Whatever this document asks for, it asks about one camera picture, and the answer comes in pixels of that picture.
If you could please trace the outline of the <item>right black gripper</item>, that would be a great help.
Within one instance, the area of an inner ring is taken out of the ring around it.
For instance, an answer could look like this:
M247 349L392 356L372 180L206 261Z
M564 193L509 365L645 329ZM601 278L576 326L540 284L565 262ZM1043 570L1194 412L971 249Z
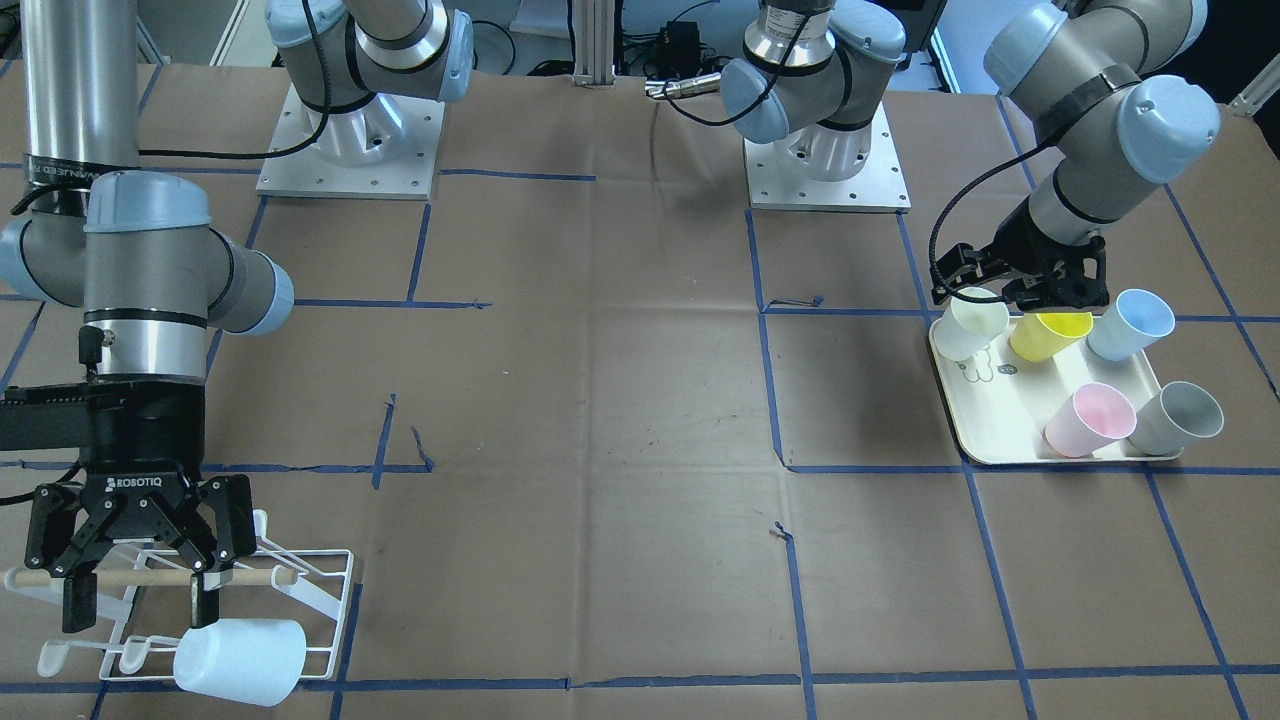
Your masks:
M220 571L256 550L250 480L204 479L206 389L186 380L93 380L92 439L77 448L81 483L35 489L24 562L63 578L61 630L97 621L93 570L123 541L157 541L195 571ZM189 578L189 629L220 618L220 591Z

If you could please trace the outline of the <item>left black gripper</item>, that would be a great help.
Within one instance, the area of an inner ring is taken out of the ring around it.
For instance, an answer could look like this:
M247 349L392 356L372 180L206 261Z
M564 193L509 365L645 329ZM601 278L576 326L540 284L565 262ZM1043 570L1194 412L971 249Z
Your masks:
M1092 310L1110 305L1105 240L1068 246L1050 238L1020 205L1000 225L992 243L974 249L959 243L932 265L940 273L932 299L941 304L952 290L1006 278L998 292L1021 311Z

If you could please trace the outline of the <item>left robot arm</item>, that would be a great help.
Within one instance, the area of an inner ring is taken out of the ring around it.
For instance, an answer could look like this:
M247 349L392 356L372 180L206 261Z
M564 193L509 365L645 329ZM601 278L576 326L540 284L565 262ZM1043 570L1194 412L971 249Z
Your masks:
M1037 3L991 42L984 68L1033 124L1036 150L1062 158L983 249L928 250L936 304L1002 281L996 301L1024 313L1108 305L1107 228L1176 179L1215 141L1206 91L1164 68L1198 38L1204 1ZM763 1L742 56L721 72L726 120L754 143L800 142L823 181L865 149L906 32L869 1Z

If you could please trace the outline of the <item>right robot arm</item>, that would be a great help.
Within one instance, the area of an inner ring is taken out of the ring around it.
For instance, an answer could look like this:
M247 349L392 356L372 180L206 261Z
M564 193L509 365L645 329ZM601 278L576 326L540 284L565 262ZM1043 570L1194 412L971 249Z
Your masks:
M36 487L24 562L60 589L61 629L99 616L97 566L156 541L188 568L191 619L219 619L215 575L256 552L250 479L204 478L206 333L266 334L294 288L211 225L195 183L141 168L133 1L23 1L28 190L3 232L3 278L78 307L84 379L10 387L3 448L77 448Z

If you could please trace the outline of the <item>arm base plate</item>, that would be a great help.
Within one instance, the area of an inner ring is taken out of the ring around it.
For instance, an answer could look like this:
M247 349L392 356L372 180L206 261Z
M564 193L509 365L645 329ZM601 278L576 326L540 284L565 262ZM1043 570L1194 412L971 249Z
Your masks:
M330 117L319 141L268 159L256 190L264 196L429 200L447 105L376 95Z
M810 126L773 143L744 143L750 205L786 211L908 211L911 199L883 105L845 133Z

